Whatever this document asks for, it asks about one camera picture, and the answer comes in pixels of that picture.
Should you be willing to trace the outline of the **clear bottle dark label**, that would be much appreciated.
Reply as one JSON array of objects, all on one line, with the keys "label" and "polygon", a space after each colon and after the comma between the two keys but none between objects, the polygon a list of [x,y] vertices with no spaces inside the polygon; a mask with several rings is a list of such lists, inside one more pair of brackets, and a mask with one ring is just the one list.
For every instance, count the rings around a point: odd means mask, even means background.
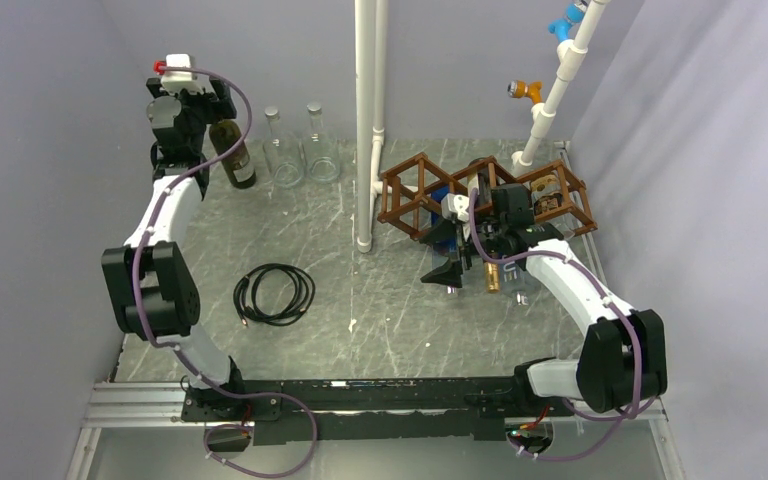
[{"label": "clear bottle dark label", "polygon": [[320,102],[312,101],[306,106],[309,127],[303,138],[302,147],[311,180],[332,183],[341,173],[336,140],[328,129]]}]

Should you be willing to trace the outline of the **brown bottle gold foil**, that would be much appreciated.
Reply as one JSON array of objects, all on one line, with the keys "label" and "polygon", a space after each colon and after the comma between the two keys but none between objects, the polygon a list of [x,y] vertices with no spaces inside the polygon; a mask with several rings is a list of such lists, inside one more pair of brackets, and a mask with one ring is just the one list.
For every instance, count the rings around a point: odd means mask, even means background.
[{"label": "brown bottle gold foil", "polygon": [[[475,202],[476,210],[492,202],[491,191],[497,185],[495,173],[490,171],[487,166],[487,160],[488,157],[476,158],[469,163],[469,166],[480,166],[480,169],[476,168],[467,176],[467,186],[469,189],[478,191]],[[498,266],[494,263],[484,262],[483,268],[486,291],[491,294],[499,293],[501,291],[501,281]]]}]

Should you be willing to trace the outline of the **brown wooden wine rack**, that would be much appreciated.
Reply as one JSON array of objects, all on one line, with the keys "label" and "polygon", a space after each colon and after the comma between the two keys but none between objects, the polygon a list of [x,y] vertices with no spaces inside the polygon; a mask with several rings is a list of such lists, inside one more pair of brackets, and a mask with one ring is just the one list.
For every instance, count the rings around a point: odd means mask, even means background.
[{"label": "brown wooden wine rack", "polygon": [[[508,172],[493,156],[488,156],[487,166],[495,173],[497,185],[519,183],[531,192],[530,182],[541,176],[555,174],[561,186],[564,203],[558,215],[543,214],[536,216],[539,222],[571,216],[576,220],[572,234],[580,236],[598,228],[587,196],[587,187],[563,161],[556,160],[529,173],[515,176]],[[417,240],[428,228],[422,220],[432,213],[440,214],[441,206],[432,199],[432,193],[442,187],[448,187],[452,193],[468,193],[467,176],[479,165],[466,166],[454,173],[448,173],[432,162],[426,153],[421,152],[380,174],[385,188],[381,196],[380,210],[373,218],[381,223],[389,223]]]}]

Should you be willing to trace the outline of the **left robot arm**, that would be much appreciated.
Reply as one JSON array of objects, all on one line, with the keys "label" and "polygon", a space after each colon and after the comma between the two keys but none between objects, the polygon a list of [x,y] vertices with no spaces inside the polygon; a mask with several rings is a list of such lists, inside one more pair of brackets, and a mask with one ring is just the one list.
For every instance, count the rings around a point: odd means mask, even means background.
[{"label": "left robot arm", "polygon": [[237,115],[230,85],[209,82],[147,80],[152,197],[124,244],[103,252],[101,267],[120,330],[174,355],[188,372],[188,400],[232,420],[248,394],[234,360],[199,324],[200,295],[180,248],[210,183],[205,136]]}]

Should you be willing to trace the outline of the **dark green wine bottle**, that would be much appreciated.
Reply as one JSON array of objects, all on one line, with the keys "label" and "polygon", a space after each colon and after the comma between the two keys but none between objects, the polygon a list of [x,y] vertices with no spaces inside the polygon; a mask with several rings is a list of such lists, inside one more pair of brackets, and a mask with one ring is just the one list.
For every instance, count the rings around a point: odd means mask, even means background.
[{"label": "dark green wine bottle", "polygon": [[240,190],[253,187],[257,175],[249,151],[245,143],[235,147],[242,139],[238,124],[230,119],[221,120],[209,128],[208,134],[216,154],[223,155],[221,165],[230,184]]}]

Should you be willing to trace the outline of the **small dark bottle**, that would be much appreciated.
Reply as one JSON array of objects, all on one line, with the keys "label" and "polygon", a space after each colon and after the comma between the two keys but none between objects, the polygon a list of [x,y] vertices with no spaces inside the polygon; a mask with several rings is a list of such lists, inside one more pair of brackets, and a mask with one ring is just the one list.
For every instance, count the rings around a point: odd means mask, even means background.
[{"label": "small dark bottle", "polygon": [[555,174],[541,176],[530,182],[533,210],[536,216],[558,215],[564,200],[560,181]]}]

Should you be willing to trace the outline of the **clear bottle with cork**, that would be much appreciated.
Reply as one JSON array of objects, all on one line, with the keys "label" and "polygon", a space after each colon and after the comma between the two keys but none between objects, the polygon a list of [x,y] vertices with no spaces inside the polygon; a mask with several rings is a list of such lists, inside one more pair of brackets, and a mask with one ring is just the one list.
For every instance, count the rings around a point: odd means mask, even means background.
[{"label": "clear bottle with cork", "polygon": [[263,149],[273,184],[280,188],[293,188],[302,181],[305,170],[298,141],[284,124],[277,107],[267,106],[264,115],[268,136],[263,142]]}]

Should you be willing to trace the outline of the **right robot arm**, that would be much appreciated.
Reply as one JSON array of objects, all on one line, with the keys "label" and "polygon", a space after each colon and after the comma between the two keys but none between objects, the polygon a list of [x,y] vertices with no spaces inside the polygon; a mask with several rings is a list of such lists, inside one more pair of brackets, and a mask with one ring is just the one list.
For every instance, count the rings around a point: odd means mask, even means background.
[{"label": "right robot arm", "polygon": [[612,419],[637,416],[668,386],[664,323],[614,294],[576,256],[564,234],[537,221],[521,184],[490,191],[491,209],[477,211],[480,189],[448,193],[420,241],[447,247],[447,259],[423,282],[459,288],[473,257],[514,265],[539,282],[570,315],[583,336],[578,358],[546,358],[518,366],[511,401],[534,415],[550,398],[577,400]]}]

